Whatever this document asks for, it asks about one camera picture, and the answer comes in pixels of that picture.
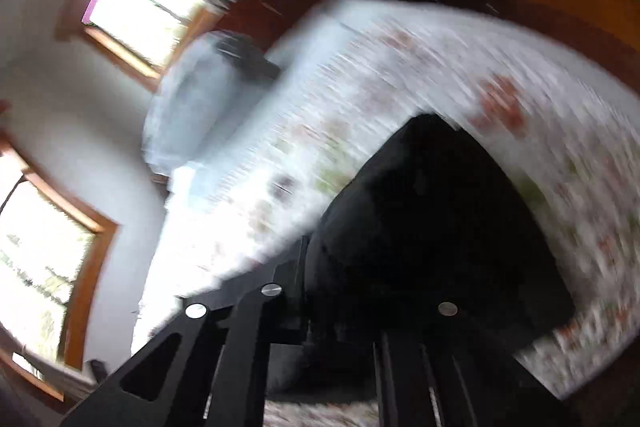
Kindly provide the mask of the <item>black pants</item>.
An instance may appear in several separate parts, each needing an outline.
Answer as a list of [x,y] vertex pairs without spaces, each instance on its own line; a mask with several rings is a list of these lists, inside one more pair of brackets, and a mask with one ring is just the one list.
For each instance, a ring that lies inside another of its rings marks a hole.
[[273,348],[273,401],[372,399],[372,333],[422,325],[444,303],[509,353],[575,312],[514,184],[434,114],[408,120],[333,199],[310,236],[304,289],[309,334]]

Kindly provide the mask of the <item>light blue folded duvet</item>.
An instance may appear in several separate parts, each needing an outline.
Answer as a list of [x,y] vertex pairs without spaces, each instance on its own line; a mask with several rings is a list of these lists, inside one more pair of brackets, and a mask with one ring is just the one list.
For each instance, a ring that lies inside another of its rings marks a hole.
[[221,147],[280,75],[250,37],[212,31],[168,68],[143,127],[142,153],[162,176]]

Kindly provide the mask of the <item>side wooden framed window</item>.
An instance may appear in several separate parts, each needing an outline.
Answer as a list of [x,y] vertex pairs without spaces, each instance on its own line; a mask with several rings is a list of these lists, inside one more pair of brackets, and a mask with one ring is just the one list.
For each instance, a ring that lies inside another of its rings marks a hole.
[[85,371],[85,344],[117,231],[2,135],[1,365],[59,407],[96,387]]

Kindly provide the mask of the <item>floral quilted bedspread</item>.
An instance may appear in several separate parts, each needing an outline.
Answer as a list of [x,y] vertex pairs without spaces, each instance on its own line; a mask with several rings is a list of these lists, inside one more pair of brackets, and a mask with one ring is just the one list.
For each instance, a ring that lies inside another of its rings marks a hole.
[[525,30],[334,0],[193,41],[143,127],[134,329],[177,425],[576,426],[639,334],[639,101]]

